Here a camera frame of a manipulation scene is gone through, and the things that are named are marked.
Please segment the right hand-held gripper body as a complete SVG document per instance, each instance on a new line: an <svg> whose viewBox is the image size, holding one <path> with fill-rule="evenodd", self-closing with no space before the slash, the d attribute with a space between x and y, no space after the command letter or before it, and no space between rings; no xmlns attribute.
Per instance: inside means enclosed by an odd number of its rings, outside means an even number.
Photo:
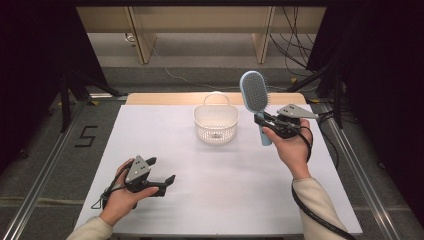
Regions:
<svg viewBox="0 0 424 240"><path fill-rule="evenodd" d="M281 138L288 139L300 132L301 119L317 119L318 115L295 104L288 104L277 111L272 130Z"/></svg>

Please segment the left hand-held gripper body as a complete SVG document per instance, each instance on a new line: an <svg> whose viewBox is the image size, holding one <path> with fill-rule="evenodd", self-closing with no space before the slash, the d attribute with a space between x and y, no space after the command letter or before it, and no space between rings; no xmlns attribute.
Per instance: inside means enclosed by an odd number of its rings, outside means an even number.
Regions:
<svg viewBox="0 0 424 240"><path fill-rule="evenodd" d="M153 184L147 180L151 171L151 166L146 164L146 160L137 155L125 177L125 187L133 193L140 192Z"/></svg>

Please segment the light blue hairbrush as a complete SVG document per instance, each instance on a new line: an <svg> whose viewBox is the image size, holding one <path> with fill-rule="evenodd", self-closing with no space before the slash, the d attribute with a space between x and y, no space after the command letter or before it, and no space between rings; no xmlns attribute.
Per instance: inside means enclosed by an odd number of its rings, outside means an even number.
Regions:
<svg viewBox="0 0 424 240"><path fill-rule="evenodd" d="M260 123L264 119L264 110L268 106L266 81L259 72L247 71L241 76L239 87L246 109L252 112L254 120L258 121L257 125L259 127L262 145L269 146L271 140L262 131Z"/></svg>

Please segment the white plastic basket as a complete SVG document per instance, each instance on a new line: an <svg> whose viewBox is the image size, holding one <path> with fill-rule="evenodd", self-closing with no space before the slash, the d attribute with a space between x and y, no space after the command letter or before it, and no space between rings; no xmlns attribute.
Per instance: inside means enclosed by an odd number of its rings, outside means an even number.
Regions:
<svg viewBox="0 0 424 240"><path fill-rule="evenodd" d="M207 100L212 96L223 97L224 102L209 104ZM193 119L196 135L200 140L211 145L223 145L236 135L239 110L230 103L226 94L215 91L193 109Z"/></svg>

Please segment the person's left hand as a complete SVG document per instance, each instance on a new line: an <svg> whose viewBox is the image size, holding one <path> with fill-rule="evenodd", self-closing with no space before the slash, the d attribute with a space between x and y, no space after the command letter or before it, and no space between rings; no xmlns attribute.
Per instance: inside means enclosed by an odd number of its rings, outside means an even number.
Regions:
<svg viewBox="0 0 424 240"><path fill-rule="evenodd" d="M99 217L108 225L114 226L132 210L136 203L155 194L158 190L158 187L149 187L137 193L132 193L126 188L113 191Z"/></svg>

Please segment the person's right hand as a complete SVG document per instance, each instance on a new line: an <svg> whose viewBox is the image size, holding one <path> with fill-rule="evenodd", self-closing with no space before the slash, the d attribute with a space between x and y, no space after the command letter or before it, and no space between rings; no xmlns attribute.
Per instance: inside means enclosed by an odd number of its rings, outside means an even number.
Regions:
<svg viewBox="0 0 424 240"><path fill-rule="evenodd" d="M276 147L280 159L287 166L294 180L311 177L307 164L313 142L310 123L306 119L301 119L300 126L300 135L289 139L280 138L268 127L262 128Z"/></svg>

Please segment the white table sheet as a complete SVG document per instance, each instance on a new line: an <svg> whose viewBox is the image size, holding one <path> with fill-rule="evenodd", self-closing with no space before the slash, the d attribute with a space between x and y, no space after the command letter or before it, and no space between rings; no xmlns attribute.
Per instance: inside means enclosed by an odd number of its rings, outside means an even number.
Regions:
<svg viewBox="0 0 424 240"><path fill-rule="evenodd" d="M97 215L94 203L127 159L156 158L149 178L175 178L165 196L138 203L114 228L120 236L267 237L299 234L292 177L272 146L264 146L252 114L239 110L235 137L201 141L190 105L124 105L78 218Z"/></svg>

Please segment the black tripod stand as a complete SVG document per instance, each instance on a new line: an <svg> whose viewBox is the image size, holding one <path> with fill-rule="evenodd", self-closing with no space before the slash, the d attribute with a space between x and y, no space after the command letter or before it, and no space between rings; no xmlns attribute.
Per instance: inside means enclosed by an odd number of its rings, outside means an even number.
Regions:
<svg viewBox="0 0 424 240"><path fill-rule="evenodd" d="M306 77L299 83L291 86L287 89L287 92L293 93L308 84L320 79L320 83L317 86L316 95L319 98L327 98L330 95L333 96L333 115L337 126L342 129L341 120L341 100L342 100L342 81L340 77L340 71L338 67L323 67L312 75Z"/></svg>
<svg viewBox="0 0 424 240"><path fill-rule="evenodd" d="M113 97L124 97L127 93L119 92L111 88L107 83L89 77L87 74L76 70L66 70L60 79L60 98L62 109L62 132L65 132L71 124L71 104L69 93L72 93L78 101L88 101L90 94L86 87L94 86Z"/></svg>

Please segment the wooden table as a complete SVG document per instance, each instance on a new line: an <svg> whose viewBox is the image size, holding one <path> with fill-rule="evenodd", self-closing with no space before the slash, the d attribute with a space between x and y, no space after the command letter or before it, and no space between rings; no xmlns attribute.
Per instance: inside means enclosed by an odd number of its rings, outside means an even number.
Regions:
<svg viewBox="0 0 424 240"><path fill-rule="evenodd" d="M127 105L198 105L202 104L209 92L183 93L132 93L126 100ZM305 104L300 93L269 93L270 105Z"/></svg>

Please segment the black curtain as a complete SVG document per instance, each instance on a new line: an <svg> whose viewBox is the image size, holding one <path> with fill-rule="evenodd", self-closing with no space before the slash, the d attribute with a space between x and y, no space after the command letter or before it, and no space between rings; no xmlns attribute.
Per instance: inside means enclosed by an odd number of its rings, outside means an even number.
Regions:
<svg viewBox="0 0 424 240"><path fill-rule="evenodd" d="M424 225L424 0L318 0L327 7L310 67L343 55L346 95L381 162Z"/></svg>
<svg viewBox="0 0 424 240"><path fill-rule="evenodd" d="M73 0L0 0L0 174L63 84L107 83Z"/></svg>

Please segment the beige wooden desk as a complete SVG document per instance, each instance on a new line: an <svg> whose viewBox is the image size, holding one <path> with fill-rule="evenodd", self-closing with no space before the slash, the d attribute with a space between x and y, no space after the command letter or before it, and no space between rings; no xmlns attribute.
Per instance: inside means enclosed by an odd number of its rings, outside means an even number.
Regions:
<svg viewBox="0 0 424 240"><path fill-rule="evenodd" d="M146 64L159 33L248 33L257 62L266 59L271 34L316 34L324 7L79 7L88 33L131 33Z"/></svg>

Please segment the aluminium floor rail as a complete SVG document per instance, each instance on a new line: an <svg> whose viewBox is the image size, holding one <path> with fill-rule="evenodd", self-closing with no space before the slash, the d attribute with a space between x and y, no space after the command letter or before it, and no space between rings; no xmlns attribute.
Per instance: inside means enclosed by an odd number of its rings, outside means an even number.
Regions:
<svg viewBox="0 0 424 240"><path fill-rule="evenodd" d="M368 205L368 209L371 211L384 239L401 240L400 233L395 227L389 211L379 198L374 186L366 174L364 167L360 163L352 144L349 142L344 130L336 123L335 114L330 114L330 111L333 111L333 109L328 103L320 105L319 109L325 112L325 123L329 125L331 134L335 138L334 145L339 149L338 154L344 157L345 162L349 166L349 169L361 190L362 196Z"/></svg>
<svg viewBox="0 0 424 240"><path fill-rule="evenodd" d="M81 205L50 186L65 184L54 171L63 159L85 105L71 105L71 123L62 127L60 108L47 111L21 157L0 176L0 240L64 240Z"/></svg>

